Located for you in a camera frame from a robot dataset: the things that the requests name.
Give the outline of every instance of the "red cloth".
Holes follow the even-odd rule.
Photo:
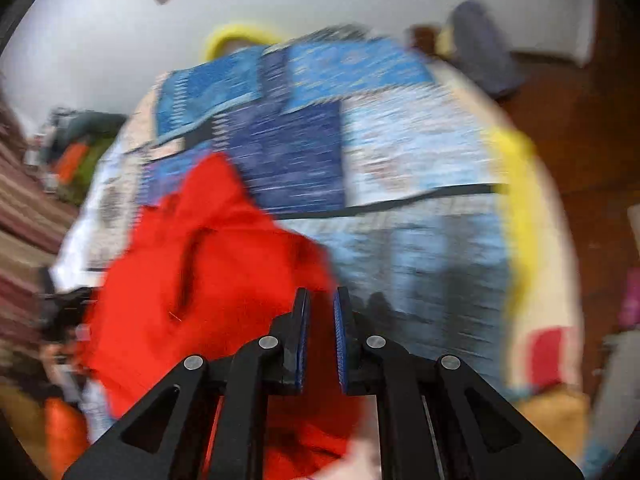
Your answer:
[[[270,399],[264,471],[273,480],[311,475],[344,454],[359,416],[338,385],[335,284],[320,247],[277,228],[223,155],[143,210],[88,314],[82,360],[121,416],[185,356],[228,356],[266,334],[299,286],[312,292],[304,393]]]

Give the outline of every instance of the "wooden floor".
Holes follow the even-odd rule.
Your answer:
[[[626,210],[640,203],[640,38],[600,0],[586,68],[527,62],[527,82],[501,103],[535,142],[562,196],[579,260],[585,391],[598,386],[602,337],[617,330],[626,272],[640,265]]]

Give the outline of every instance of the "pink object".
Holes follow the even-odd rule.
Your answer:
[[[618,322],[622,328],[633,328],[640,323],[640,269],[629,269],[626,274],[626,294]]]

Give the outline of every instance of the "white fabric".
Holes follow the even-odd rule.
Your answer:
[[[56,263],[50,268],[51,278],[57,292],[68,292],[79,286],[101,285],[101,272],[86,269],[88,243],[98,219],[98,207],[102,201],[105,183],[118,175],[124,155],[122,135],[104,153],[95,168],[94,178],[80,214],[69,229],[60,247]]]
[[[87,438],[93,444],[114,425],[115,419],[110,415],[107,395],[100,381],[89,379],[82,391],[80,410],[86,418]]]

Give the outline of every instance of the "clothing pile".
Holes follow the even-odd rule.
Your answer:
[[[54,108],[41,132],[32,139],[35,146],[27,160],[36,167],[49,192],[81,205],[98,160],[126,120],[120,114]]]

